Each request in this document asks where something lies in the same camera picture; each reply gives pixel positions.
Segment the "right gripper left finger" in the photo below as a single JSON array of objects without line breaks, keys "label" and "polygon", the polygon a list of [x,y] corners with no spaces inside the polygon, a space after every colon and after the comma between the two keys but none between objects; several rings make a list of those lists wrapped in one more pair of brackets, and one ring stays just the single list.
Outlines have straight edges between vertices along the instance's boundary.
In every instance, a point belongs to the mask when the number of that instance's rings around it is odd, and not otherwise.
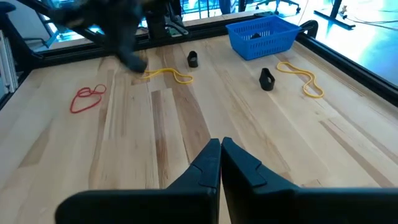
[{"label": "right gripper left finger", "polygon": [[66,198],[56,224],[218,224],[221,144],[210,139],[165,189],[87,190]]}]

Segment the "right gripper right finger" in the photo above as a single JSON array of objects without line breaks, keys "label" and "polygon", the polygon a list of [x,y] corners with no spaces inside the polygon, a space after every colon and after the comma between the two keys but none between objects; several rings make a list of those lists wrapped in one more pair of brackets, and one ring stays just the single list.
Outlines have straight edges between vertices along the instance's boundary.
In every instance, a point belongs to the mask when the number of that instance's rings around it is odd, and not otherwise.
[{"label": "right gripper right finger", "polygon": [[231,138],[221,152],[232,224],[398,224],[398,188],[299,187]]}]

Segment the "red rubber band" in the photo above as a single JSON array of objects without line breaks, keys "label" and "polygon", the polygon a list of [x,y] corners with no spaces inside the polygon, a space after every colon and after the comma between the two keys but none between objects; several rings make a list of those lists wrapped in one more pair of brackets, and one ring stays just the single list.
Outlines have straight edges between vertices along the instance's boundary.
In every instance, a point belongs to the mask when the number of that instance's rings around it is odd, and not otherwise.
[{"label": "red rubber band", "polygon": [[[89,110],[91,108],[94,108],[102,101],[102,95],[106,93],[106,90],[107,90],[107,87],[104,84],[97,84],[93,89],[91,89],[88,86],[85,86],[85,87],[79,89],[76,92],[75,96],[72,98],[72,101],[71,101],[70,107],[69,107],[69,111],[72,114],[77,114],[77,113],[81,113],[83,111]],[[74,108],[74,105],[79,98],[90,98],[92,96],[97,97],[96,102],[94,102],[91,105],[88,105],[84,108],[77,109],[77,110]]]}]

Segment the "yellow rubber band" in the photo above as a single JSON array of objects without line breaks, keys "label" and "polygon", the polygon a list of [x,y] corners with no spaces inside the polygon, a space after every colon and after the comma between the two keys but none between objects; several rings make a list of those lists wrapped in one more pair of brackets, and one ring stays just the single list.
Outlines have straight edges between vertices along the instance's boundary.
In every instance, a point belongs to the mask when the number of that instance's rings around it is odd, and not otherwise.
[{"label": "yellow rubber band", "polygon": [[178,72],[174,68],[161,68],[157,70],[145,70],[141,80],[146,80],[155,77],[161,73],[171,73],[174,76],[174,80],[181,85],[188,85],[193,83],[193,77],[191,75],[184,75]]},{"label": "yellow rubber band", "polygon": [[[325,92],[317,84],[317,77],[314,73],[312,73],[308,70],[298,68],[289,62],[279,62],[276,65],[276,69],[282,73],[304,75],[304,76],[308,77],[308,80],[302,86],[302,90],[303,90],[304,94],[311,98],[323,98],[324,97]],[[312,85],[313,87],[315,87],[318,90],[318,95],[312,94],[308,91],[308,88],[310,87],[310,85]]]}]

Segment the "blue plastic basket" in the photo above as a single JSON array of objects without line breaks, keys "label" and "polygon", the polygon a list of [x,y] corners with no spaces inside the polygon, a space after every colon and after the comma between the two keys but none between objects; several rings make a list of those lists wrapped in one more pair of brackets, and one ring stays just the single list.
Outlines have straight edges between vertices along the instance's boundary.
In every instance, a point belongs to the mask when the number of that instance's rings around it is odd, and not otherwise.
[{"label": "blue plastic basket", "polygon": [[[243,59],[252,60],[289,50],[301,28],[278,16],[228,24],[231,47]],[[261,38],[250,39],[259,33]]]}]

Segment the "black office chair base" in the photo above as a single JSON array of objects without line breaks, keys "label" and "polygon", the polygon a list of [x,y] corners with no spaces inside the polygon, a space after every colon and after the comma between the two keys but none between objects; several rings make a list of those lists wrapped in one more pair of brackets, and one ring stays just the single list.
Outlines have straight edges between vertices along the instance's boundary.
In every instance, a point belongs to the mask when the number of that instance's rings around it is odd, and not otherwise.
[{"label": "black office chair base", "polygon": [[292,0],[262,0],[261,2],[256,4],[256,9],[259,9],[259,6],[262,5],[262,4],[268,5],[270,2],[275,2],[275,4],[276,4],[275,11],[274,11],[275,14],[279,13],[278,12],[278,8],[279,8],[279,5],[280,5],[281,2],[285,2],[285,3],[287,3],[290,6],[291,5],[296,5],[296,7],[297,7],[296,8],[296,12],[300,12],[301,11],[300,4],[297,3],[297,2],[293,2]]}]

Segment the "black table edge clamp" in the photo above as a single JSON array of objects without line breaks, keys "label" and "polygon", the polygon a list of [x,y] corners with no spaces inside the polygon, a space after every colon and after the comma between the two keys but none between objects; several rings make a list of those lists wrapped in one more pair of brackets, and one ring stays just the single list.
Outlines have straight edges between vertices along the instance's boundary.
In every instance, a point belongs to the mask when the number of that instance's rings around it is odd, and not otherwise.
[{"label": "black table edge clamp", "polygon": [[316,20],[309,20],[300,25],[300,32],[306,32],[308,36],[315,38],[318,33],[318,22]]}]

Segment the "black desk foot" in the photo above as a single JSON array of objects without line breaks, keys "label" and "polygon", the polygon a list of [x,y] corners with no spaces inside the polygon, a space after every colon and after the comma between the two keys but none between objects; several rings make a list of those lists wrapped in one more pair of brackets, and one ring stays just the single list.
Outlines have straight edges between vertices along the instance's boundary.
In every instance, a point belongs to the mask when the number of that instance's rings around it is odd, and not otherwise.
[{"label": "black desk foot", "polygon": [[340,26],[341,28],[344,28],[346,30],[352,30],[352,29],[354,29],[356,27],[355,25],[347,24],[345,22],[339,21],[336,18],[337,15],[338,15],[341,3],[342,3],[342,0],[333,0],[333,7],[331,9],[331,13],[330,13],[329,16],[324,14],[324,13],[322,13],[322,12],[320,12],[320,11],[314,11],[313,13],[315,15],[320,16],[321,18],[329,21],[329,22],[332,22],[333,24],[336,24],[336,25]]}]

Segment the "silver aluminium post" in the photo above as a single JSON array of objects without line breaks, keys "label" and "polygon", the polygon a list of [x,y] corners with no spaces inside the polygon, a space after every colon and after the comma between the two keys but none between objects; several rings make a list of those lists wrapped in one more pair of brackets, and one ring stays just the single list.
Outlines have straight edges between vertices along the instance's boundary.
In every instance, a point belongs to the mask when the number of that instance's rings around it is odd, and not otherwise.
[{"label": "silver aluminium post", "polygon": [[0,76],[5,93],[14,93],[18,89],[18,77],[10,41],[2,30],[0,30]]}]

